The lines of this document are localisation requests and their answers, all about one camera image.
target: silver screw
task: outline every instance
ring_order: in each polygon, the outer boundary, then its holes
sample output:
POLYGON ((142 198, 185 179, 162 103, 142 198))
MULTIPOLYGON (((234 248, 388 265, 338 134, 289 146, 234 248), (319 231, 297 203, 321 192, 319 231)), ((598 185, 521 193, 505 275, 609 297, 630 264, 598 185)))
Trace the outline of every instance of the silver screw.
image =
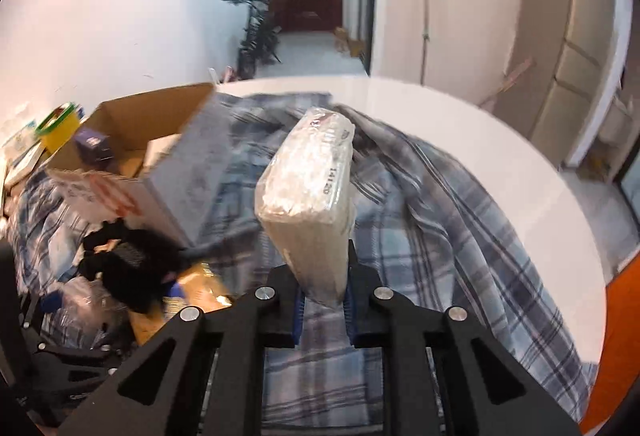
POLYGON ((275 297, 276 291, 269 286, 262 286, 255 291, 255 296, 261 301, 268 301, 275 297))
POLYGON ((196 320, 200 316, 200 311, 193 306, 189 306, 180 311, 180 318, 185 322, 191 322, 196 320))
POLYGON ((453 321, 462 322, 466 319, 466 310, 460 306, 453 306, 449 310, 449 318, 453 321))
POLYGON ((387 288, 386 286, 380 286, 373 290, 373 295, 378 297, 381 301, 388 301, 391 297, 394 296, 394 291, 391 288, 387 288))

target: white table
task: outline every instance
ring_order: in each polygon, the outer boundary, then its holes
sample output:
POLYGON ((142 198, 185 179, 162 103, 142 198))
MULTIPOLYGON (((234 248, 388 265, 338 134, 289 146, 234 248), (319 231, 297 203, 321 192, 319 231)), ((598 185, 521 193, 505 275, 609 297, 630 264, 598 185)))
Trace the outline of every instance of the white table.
POLYGON ((335 102, 418 136, 457 158, 501 207, 560 308, 580 358, 599 362, 606 322, 600 257, 578 202, 524 138, 444 93, 382 78, 266 78, 221 92, 330 92, 335 102))

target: small cardboard box on floor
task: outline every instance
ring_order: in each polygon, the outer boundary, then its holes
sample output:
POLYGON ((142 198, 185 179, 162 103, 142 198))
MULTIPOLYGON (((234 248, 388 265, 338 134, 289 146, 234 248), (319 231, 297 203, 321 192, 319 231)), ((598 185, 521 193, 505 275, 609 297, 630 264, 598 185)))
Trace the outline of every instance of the small cardboard box on floor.
POLYGON ((81 128, 109 136, 120 174, 86 167, 73 140, 51 157, 47 172, 83 219, 124 217, 130 228, 194 246, 230 158, 228 116, 214 93, 201 83, 103 102, 81 128), (173 146, 140 172, 148 142, 176 133, 173 146))

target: tiled floor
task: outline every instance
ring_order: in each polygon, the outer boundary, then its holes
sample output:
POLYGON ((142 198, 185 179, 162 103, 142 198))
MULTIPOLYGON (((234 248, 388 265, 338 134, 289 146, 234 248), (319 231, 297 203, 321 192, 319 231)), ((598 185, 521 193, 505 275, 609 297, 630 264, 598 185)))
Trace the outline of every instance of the tiled floor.
POLYGON ((296 32, 280 35, 276 51, 281 64, 259 66, 256 78, 274 76, 319 76, 324 74, 366 75, 359 58, 335 49, 329 32, 296 32))
POLYGON ((580 179, 573 171, 564 171, 561 175, 591 226, 602 270, 609 283, 618 265, 640 244, 631 210, 616 186, 580 179))

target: yellow bucket with green rim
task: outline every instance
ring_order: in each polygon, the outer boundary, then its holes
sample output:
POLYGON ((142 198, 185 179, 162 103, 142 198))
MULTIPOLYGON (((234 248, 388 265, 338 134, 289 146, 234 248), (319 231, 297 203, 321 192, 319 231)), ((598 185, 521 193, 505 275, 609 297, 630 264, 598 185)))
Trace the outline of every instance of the yellow bucket with green rim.
POLYGON ((65 103, 53 109, 40 125, 36 127, 36 135, 44 147, 53 154, 75 134, 80 127, 78 106, 65 103))

